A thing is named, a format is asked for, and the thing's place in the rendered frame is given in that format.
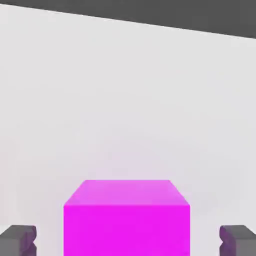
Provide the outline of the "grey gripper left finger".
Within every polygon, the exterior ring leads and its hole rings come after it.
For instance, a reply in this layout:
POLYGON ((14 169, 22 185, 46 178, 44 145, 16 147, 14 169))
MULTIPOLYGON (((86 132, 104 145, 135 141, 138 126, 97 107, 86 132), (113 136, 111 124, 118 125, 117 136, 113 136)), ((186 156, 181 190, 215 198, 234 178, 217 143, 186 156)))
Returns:
POLYGON ((37 256, 34 225, 11 225, 0 234, 0 256, 37 256))

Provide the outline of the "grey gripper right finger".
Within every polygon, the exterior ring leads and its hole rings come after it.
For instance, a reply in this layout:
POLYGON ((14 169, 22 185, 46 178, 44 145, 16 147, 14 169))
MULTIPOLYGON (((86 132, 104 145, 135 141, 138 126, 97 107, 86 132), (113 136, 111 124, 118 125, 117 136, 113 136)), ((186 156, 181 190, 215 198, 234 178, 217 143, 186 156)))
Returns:
POLYGON ((256 234, 245 225, 222 225, 219 256, 256 256, 256 234))

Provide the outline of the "small magenta cube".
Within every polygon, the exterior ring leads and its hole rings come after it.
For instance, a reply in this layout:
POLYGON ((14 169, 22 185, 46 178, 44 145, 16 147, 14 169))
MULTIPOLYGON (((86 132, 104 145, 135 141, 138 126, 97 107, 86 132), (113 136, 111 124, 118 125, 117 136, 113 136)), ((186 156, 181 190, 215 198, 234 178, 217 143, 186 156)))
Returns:
POLYGON ((169 180, 85 180, 63 207, 63 256, 190 256, 190 205, 169 180))

